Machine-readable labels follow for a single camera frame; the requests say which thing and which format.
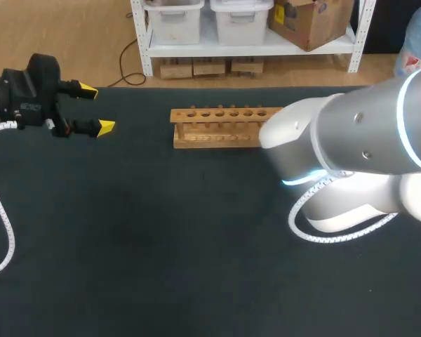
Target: white shelf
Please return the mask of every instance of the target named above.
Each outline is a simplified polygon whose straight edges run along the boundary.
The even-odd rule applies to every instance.
[[[215,14],[203,11],[201,15],[201,42],[191,45],[160,45],[156,37],[148,38],[148,55],[152,58],[218,57],[218,56],[268,56],[302,54],[350,54],[354,50],[355,36],[349,26],[346,35],[313,51],[306,52],[267,28],[261,46],[220,46]]]
[[[311,52],[305,52],[278,34],[267,29],[261,46],[220,46],[215,14],[206,5],[201,17],[201,43],[188,46],[165,46],[156,42],[151,25],[145,24],[144,0],[131,0],[135,33],[138,37],[140,59],[145,76],[153,76],[152,58],[197,58],[224,56],[268,56],[303,54],[352,54],[348,72],[357,72],[363,47],[377,0],[359,0],[359,26],[354,34],[351,27],[346,35]]]

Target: floor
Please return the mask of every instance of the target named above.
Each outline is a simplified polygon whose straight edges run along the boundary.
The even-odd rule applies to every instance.
[[[22,69],[33,53],[54,55],[63,79],[106,86],[119,77],[119,55],[134,40],[129,0],[0,0],[0,73]],[[346,73],[346,56],[308,55],[268,58],[258,79],[161,80],[146,87],[215,88],[263,86],[350,86],[390,78],[395,55],[365,55],[359,73]],[[141,70],[137,45],[123,57],[125,73]]]

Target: white plastic bin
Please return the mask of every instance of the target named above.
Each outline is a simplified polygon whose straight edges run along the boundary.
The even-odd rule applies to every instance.
[[[158,44],[199,44],[204,0],[145,1]]]
[[[274,0],[210,0],[217,15],[222,46],[253,46],[264,42],[268,10]]]

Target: white robotic arm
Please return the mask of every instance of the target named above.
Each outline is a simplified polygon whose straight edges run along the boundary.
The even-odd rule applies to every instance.
[[[260,142],[322,232],[387,214],[372,228],[397,213],[421,220],[421,72],[289,105],[261,128]]]

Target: metal cylinder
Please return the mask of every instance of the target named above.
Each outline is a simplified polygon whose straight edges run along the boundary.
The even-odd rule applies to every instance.
[[[398,127],[400,113],[409,143],[421,159],[421,72],[330,101],[316,127],[316,139],[329,166],[394,175],[421,172]]]

